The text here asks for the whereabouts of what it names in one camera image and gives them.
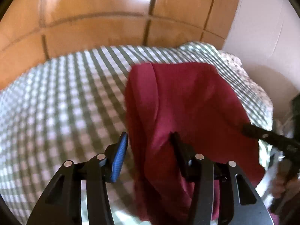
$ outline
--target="green and white gingham fabric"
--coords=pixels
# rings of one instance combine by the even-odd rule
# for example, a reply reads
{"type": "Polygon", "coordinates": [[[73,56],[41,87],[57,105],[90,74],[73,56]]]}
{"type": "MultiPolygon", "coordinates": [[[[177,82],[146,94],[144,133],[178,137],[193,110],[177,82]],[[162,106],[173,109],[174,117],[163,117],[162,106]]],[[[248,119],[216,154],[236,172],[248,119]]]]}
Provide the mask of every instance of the green and white gingham fabric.
{"type": "MultiPolygon", "coordinates": [[[[131,65],[142,62],[214,65],[251,122],[272,128],[272,113],[263,101],[208,44],[100,47],[51,59],[0,93],[0,194],[22,224],[62,163],[88,161],[126,130],[123,92],[131,65]]],[[[267,163],[269,147],[262,143],[260,156],[267,163]]],[[[107,184],[115,224],[141,223],[133,215],[133,168],[129,148],[119,180],[107,184]]],[[[82,220],[88,224],[84,190],[83,182],[82,220]]]]}

